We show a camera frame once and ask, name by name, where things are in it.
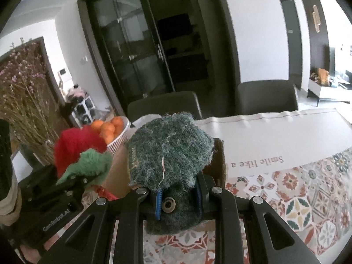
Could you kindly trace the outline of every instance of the floor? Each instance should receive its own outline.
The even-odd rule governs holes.
[[[299,110],[311,108],[336,108],[337,111],[349,122],[352,123],[352,104],[340,101],[323,101],[319,102],[317,107],[317,97],[307,97],[304,90],[297,90]]]

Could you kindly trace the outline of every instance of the shelf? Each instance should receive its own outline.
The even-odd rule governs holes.
[[[169,55],[167,58],[168,59],[182,58],[182,57],[188,57],[190,55],[196,55],[196,54],[204,54],[204,51],[199,49],[199,50],[192,51],[192,52],[177,53],[177,54]]]

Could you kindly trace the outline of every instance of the dark wood panel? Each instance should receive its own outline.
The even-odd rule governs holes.
[[[326,20],[320,0],[302,0],[306,11],[310,38],[310,72],[317,68],[330,69],[330,49]],[[318,8],[321,25],[320,32],[315,30],[313,20],[313,6]]]

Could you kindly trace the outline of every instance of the door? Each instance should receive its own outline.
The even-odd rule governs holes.
[[[325,15],[320,0],[302,0],[307,15],[310,42],[310,70],[330,69],[330,47]]]
[[[174,90],[147,0],[91,0],[88,10],[125,112],[132,101]]]
[[[288,52],[289,52],[289,79],[301,89],[302,83],[302,39],[300,22],[294,0],[281,0],[285,17]]]

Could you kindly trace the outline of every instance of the ceiling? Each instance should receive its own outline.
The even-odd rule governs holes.
[[[22,0],[0,33],[0,38],[28,25],[54,19],[61,8],[71,1]]]

